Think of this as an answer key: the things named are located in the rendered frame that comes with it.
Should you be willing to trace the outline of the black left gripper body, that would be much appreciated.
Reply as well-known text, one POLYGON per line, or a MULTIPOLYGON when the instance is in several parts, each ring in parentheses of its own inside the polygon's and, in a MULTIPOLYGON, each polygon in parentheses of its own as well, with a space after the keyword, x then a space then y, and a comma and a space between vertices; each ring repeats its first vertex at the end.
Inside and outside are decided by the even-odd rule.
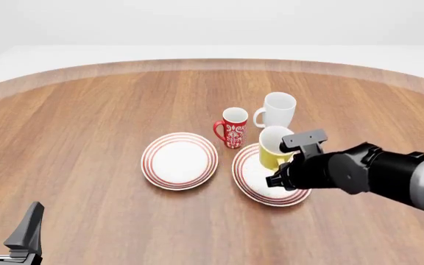
POLYGON ((41 265, 43 258, 35 253, 17 252, 15 255, 0 255, 0 265, 41 265))

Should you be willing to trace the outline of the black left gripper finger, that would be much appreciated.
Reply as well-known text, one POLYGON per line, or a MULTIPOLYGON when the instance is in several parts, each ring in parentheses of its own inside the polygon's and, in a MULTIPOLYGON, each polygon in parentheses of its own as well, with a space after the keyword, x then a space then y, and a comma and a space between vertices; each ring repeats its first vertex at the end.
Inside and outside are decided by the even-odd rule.
POLYGON ((30 205, 20 224, 4 242, 10 255, 42 255, 40 233, 44 209, 40 202, 30 205))

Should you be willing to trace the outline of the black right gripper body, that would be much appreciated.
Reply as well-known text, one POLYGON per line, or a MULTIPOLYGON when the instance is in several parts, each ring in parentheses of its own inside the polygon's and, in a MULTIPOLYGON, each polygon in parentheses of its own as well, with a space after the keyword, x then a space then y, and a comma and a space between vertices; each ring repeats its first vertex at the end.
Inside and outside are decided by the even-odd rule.
POLYGON ((296 178, 294 178, 294 174, 300 173, 300 167, 300 162, 288 162, 280 164, 272 176, 266 177, 267 187, 283 187, 287 191, 299 189, 299 187, 296 185, 296 178))

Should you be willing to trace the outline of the yellow and white mug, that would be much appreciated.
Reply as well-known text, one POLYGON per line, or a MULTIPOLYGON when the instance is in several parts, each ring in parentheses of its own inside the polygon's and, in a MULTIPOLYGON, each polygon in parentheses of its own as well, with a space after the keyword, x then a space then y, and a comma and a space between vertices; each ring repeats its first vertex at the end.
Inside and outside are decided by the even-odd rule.
POLYGON ((259 161, 267 169, 276 172, 282 163, 292 160, 295 152, 281 152, 283 136, 294 134, 286 127, 266 127, 259 135, 259 161))

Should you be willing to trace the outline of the white plate with red rings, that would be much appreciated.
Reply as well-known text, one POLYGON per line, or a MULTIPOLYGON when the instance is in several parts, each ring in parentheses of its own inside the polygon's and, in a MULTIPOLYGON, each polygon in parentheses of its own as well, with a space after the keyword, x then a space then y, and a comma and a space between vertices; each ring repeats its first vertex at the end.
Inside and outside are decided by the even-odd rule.
POLYGON ((141 171, 154 186, 192 189, 213 176, 219 165, 215 146, 201 135, 173 132, 156 138, 141 156, 141 171))
POLYGON ((263 167, 259 161, 259 145, 254 143, 241 149, 233 159, 231 168, 238 188, 249 198, 272 207, 289 207, 306 200, 311 189, 287 191, 283 187, 269 188, 266 177, 273 171, 263 167))

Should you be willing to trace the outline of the red mug with white pattern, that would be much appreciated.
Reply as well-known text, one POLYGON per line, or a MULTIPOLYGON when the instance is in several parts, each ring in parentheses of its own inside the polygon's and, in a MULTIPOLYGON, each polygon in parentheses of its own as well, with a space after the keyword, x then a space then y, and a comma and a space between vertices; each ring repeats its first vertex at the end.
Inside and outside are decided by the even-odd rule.
POLYGON ((229 107, 222 112, 222 120, 213 125, 213 131, 229 149, 238 149, 245 139, 248 113, 240 107, 229 107))

